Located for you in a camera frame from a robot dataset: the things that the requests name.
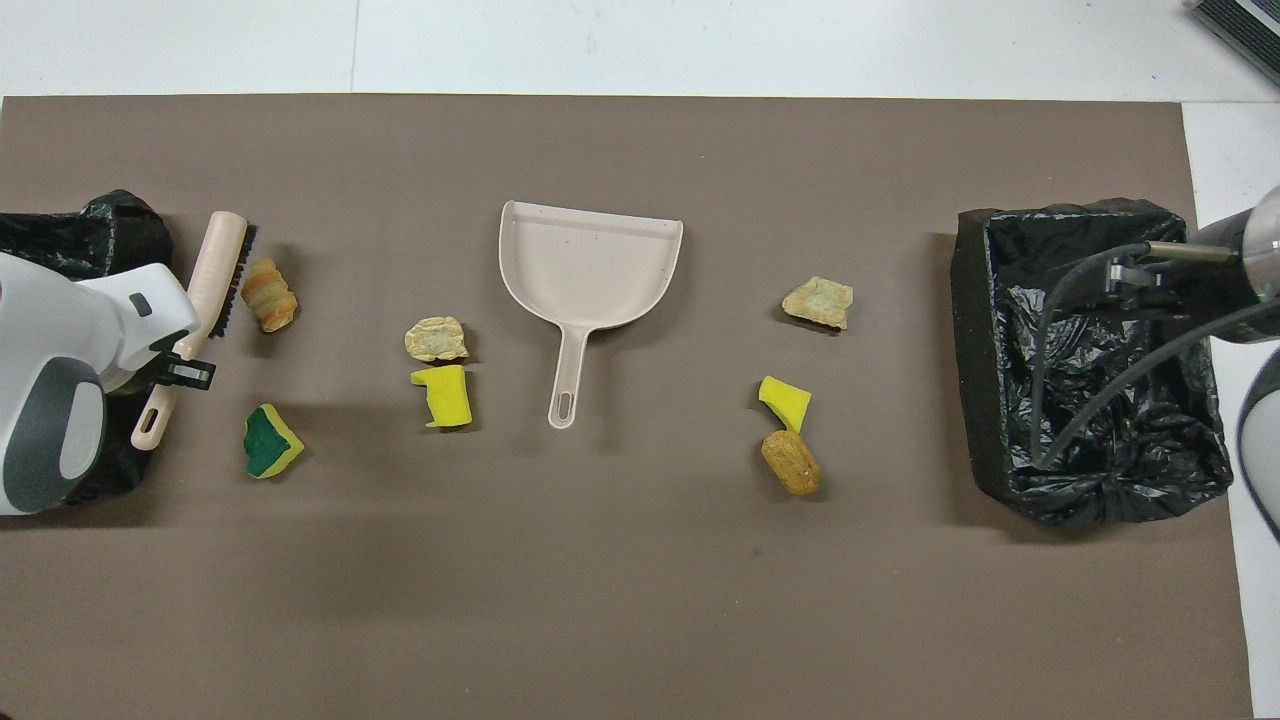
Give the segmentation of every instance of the tabletop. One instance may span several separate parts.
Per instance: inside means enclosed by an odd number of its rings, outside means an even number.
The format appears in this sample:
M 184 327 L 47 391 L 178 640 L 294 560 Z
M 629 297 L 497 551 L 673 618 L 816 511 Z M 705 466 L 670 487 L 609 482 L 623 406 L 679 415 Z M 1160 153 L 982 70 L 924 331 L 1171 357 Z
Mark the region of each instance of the tabletop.
M 252 92 L 1179 102 L 1201 224 L 1280 182 L 1280 87 L 1180 0 L 0 4 L 0 97 Z M 1275 345 L 1215 341 L 1229 438 Z M 1243 491 L 1253 708 L 1275 716 L 1280 543 Z

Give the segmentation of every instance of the black bristles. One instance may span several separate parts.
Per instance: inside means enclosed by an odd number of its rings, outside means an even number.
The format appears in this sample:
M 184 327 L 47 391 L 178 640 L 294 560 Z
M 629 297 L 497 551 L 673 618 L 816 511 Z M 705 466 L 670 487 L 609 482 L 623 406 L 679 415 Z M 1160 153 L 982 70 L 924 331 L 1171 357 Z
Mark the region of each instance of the black bristles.
M 248 260 L 248 251 L 257 237 L 257 225 L 248 225 L 244 229 L 244 241 L 241 242 L 241 256 L 236 260 L 236 270 L 232 273 L 232 282 L 227 286 L 227 299 L 223 300 L 223 311 L 214 323 L 214 329 L 209 331 L 209 337 L 223 337 L 227 332 L 227 323 L 232 319 L 232 305 L 236 302 L 236 291 L 239 290 L 241 275 L 244 274 L 244 263 Z

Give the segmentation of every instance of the black ribbed object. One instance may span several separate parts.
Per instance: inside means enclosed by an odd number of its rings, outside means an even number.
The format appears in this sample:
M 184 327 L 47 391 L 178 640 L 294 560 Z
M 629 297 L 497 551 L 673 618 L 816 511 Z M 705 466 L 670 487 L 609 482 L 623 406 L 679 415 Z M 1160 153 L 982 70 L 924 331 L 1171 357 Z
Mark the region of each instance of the black ribbed object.
M 1280 85 L 1280 0 L 1201 0 L 1192 13 Z

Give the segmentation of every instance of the trash bag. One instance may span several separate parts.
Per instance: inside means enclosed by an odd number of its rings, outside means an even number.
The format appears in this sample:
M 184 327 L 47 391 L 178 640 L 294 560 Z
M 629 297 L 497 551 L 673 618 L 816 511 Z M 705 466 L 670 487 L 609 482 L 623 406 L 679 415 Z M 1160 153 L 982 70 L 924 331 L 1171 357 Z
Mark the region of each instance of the trash bag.
M 0 213 L 0 251 L 82 281 L 151 263 L 170 266 L 173 238 L 146 202 L 115 190 L 91 200 L 79 213 Z M 142 482 L 151 454 L 134 448 L 129 436 L 146 397 L 145 392 L 106 397 L 106 429 L 97 462 L 63 502 L 76 505 L 122 495 Z
M 1034 334 L 1051 270 L 1124 243 L 1185 240 L 1183 219 L 1147 201 L 960 215 L 951 302 L 969 460 L 983 492 L 1047 524 L 1161 520 L 1226 492 L 1231 466 L 1207 341 L 1114 398 L 1048 469 L 1030 461 L 1033 438 L 1048 446 L 1103 386 L 1181 331 L 1106 315 L 1056 320 L 1044 419 L 1033 432 Z

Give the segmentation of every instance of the dustpan pan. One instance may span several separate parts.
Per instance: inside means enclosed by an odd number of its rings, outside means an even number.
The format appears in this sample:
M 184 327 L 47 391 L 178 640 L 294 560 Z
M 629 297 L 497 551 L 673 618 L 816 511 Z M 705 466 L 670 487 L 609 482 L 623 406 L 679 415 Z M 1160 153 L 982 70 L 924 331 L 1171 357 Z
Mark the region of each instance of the dustpan pan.
M 685 225 L 659 220 L 507 202 L 498 264 L 507 291 L 561 329 L 559 361 L 547 420 L 573 424 L 586 338 L 648 313 L 671 283 Z

